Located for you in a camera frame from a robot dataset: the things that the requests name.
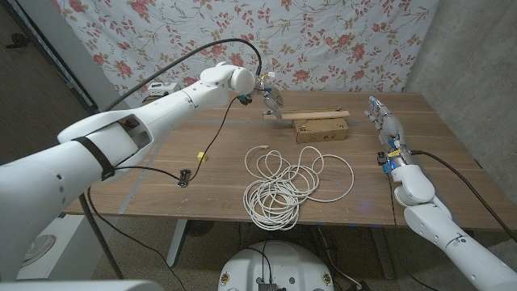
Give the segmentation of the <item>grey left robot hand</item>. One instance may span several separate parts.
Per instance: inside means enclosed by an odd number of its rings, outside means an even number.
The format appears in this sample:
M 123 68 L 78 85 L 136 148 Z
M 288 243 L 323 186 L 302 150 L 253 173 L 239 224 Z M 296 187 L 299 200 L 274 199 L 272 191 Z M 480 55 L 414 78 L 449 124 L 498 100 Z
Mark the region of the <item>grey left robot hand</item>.
M 280 91 L 275 86 L 265 86 L 264 88 L 259 88 L 257 92 L 263 96 L 263 102 L 268 107 L 268 110 L 263 115 L 274 116 L 276 119 L 281 120 L 281 108 L 284 106 L 284 100 Z

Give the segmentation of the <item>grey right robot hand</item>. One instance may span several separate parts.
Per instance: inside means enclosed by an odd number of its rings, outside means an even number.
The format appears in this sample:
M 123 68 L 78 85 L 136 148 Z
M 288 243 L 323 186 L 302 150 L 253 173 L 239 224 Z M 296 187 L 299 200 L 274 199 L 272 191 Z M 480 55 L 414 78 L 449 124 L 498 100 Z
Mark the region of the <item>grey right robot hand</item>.
M 375 96 L 368 98 L 371 111 L 365 111 L 365 116 L 374 124 L 379 133 L 382 146 L 390 146 L 389 141 L 397 141 L 400 146 L 406 146 L 406 135 L 400 120 Z

